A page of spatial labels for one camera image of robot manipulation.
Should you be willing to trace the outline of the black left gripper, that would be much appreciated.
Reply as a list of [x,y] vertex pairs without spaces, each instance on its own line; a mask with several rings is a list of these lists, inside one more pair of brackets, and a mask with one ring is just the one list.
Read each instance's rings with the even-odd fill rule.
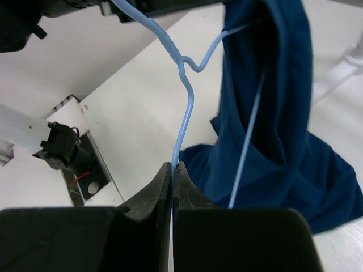
[[[226,1],[219,0],[136,0],[128,1],[133,7],[148,17],[157,17],[209,6]],[[112,1],[99,1],[99,7],[103,16],[116,15],[121,23],[134,21],[129,15],[121,11]]]

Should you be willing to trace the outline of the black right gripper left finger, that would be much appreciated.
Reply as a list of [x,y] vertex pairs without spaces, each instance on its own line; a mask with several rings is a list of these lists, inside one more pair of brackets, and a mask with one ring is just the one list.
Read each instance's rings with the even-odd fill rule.
[[117,207],[1,211],[2,271],[167,271],[171,166]]

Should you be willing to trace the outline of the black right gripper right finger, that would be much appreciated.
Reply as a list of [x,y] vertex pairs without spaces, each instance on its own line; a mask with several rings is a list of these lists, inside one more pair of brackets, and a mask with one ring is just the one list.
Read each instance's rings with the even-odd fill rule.
[[184,163],[172,185],[175,271],[322,271],[312,233],[291,209],[222,209]]

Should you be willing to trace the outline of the light blue wire hanger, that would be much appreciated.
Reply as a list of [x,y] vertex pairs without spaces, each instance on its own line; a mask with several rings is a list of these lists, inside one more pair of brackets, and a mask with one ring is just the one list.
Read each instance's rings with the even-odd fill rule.
[[[144,15],[138,9],[133,7],[127,1],[113,1],[113,4],[120,11],[122,11],[127,16],[134,19],[135,21],[139,22],[141,25],[143,25],[148,30],[152,31],[157,36],[158,40],[163,45],[166,52],[170,55],[171,59],[177,65],[179,78],[180,78],[182,84],[184,85],[185,89],[187,90],[187,94],[188,94],[187,107],[185,110],[185,115],[184,115],[183,121],[181,123],[178,137],[175,142],[175,147],[174,147],[174,150],[172,153],[171,166],[172,166],[172,170],[174,171],[176,169],[177,162],[179,161],[180,149],[181,149],[181,146],[182,146],[182,143],[184,140],[184,136],[187,131],[187,126],[189,124],[189,120],[190,120],[190,117],[192,114],[194,100],[195,100],[194,91],[193,91],[192,85],[189,82],[187,75],[185,73],[184,65],[185,64],[189,65],[190,68],[196,73],[202,72],[205,69],[205,66],[207,65],[207,63],[209,62],[217,45],[222,41],[223,38],[225,38],[229,35],[232,35],[234,33],[237,33],[241,30],[244,30],[244,29],[248,28],[249,26],[253,25],[254,23],[260,23],[261,20],[255,19],[242,26],[235,27],[231,30],[222,31],[216,37],[216,39],[212,42],[209,49],[206,51],[206,54],[205,54],[204,58],[202,59],[201,63],[199,65],[197,65],[191,57],[184,56],[179,52],[178,48],[176,47],[175,43],[172,41],[172,39],[170,38],[168,33],[158,23],[156,23],[156,21],[154,19],[147,17],[146,15]],[[250,145],[252,131],[254,128],[254,124],[255,124],[255,120],[256,120],[256,116],[257,116],[257,112],[258,112],[264,78],[265,78],[265,72],[262,72],[260,80],[259,80],[258,90],[256,92],[254,104],[252,107],[252,112],[250,115],[250,120],[248,123],[246,136],[244,138],[242,152],[240,155],[239,164],[238,164],[237,172],[235,175],[233,188],[231,190],[231,196],[230,196],[230,200],[229,200],[229,204],[228,204],[228,208],[230,208],[230,209],[232,209],[235,205],[235,200],[237,197],[237,192],[238,192],[239,184],[240,184],[241,177],[242,177],[244,164],[245,164],[245,161],[247,158],[247,152],[248,152],[248,148]]]

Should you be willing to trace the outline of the blue t shirt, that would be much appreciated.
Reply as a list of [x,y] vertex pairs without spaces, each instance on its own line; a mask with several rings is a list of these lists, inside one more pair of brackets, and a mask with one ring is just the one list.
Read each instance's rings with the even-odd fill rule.
[[222,83],[213,145],[181,151],[191,180],[217,206],[229,204],[256,96],[252,136],[234,206],[295,209],[313,233],[362,216],[356,173],[308,129],[313,81],[309,21],[301,1],[225,6]]

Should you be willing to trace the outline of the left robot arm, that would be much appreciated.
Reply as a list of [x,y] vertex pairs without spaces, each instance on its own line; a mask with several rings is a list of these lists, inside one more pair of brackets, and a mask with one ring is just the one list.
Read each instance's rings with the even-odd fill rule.
[[[170,36],[154,21],[154,17],[213,5],[214,1],[1,1],[1,53],[22,50],[31,35],[44,39],[47,33],[39,26],[43,16],[57,18],[69,13],[98,6],[102,15],[116,15],[122,23],[137,21],[152,31],[178,67],[179,78],[188,94],[188,104],[172,154],[177,164],[179,151],[191,116],[194,93],[187,79],[185,65],[197,73],[203,71],[222,32],[212,43],[199,65],[182,55]],[[93,165],[91,155],[77,146],[77,128],[57,122],[32,118],[1,105],[1,139],[26,149],[32,156],[46,161],[55,170],[87,172]]]

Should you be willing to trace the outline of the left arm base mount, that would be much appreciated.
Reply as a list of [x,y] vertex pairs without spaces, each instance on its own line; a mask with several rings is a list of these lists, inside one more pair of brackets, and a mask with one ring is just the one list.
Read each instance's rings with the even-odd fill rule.
[[62,170],[71,204],[83,206],[118,206],[124,199],[107,168],[90,132],[81,136],[80,146],[93,156],[92,166],[84,173]]

